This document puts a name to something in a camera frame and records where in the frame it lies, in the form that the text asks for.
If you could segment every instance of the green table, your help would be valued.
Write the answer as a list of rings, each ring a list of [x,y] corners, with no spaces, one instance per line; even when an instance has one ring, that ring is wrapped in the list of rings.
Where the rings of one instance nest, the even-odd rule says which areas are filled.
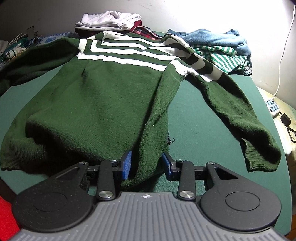
[[[0,143],[18,112],[59,71],[55,68],[46,74],[19,86],[11,87],[0,97]],[[183,81],[168,109],[168,127],[171,139],[170,155],[204,166],[208,161],[217,162],[250,180],[275,192],[282,203],[276,230],[287,234],[291,228],[292,202],[288,167],[281,141],[263,99],[250,77],[232,75],[251,102],[258,119],[271,131],[282,150],[282,159],[275,172],[247,172],[239,141],[207,106],[201,92],[188,81]],[[16,193],[47,178],[43,174],[23,171],[0,171],[1,179]],[[203,182],[196,181],[197,195],[205,192]],[[155,181],[154,191],[176,192],[178,182],[168,182],[165,175]]]

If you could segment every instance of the power strip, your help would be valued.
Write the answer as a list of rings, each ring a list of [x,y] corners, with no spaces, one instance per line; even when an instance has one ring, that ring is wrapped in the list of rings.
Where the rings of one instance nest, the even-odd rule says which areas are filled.
[[[266,100],[265,103],[272,117],[279,113],[279,106],[272,99]]]

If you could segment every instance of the sweater cuff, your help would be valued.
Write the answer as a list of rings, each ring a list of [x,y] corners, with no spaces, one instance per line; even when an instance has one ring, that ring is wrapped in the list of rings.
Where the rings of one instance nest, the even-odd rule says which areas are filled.
[[[277,169],[280,159],[276,163],[266,160],[258,150],[246,139],[242,139],[243,154],[246,160],[247,169],[252,171],[273,172]]]

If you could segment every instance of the green sweater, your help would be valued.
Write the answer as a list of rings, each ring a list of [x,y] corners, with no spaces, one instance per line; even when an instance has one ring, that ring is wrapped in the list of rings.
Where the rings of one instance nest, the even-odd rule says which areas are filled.
[[[187,75],[241,141],[250,171],[274,171],[279,164],[280,149],[243,92],[179,37],[105,31],[33,47],[0,72],[0,96],[64,63],[11,124],[1,169],[32,171],[45,162],[81,160],[94,165],[130,149],[132,169],[123,187],[143,182],[168,150],[167,107]]]

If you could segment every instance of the white cloth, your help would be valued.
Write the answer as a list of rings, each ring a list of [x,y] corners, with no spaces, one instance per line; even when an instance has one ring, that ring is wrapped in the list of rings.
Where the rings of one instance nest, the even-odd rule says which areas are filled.
[[[8,41],[5,40],[0,40],[0,56],[3,54],[5,51],[6,47],[8,45]]]
[[[141,20],[136,13],[121,13],[107,11],[105,13],[88,15],[85,13],[75,28],[93,31],[122,31],[129,30],[134,26],[135,21]]]

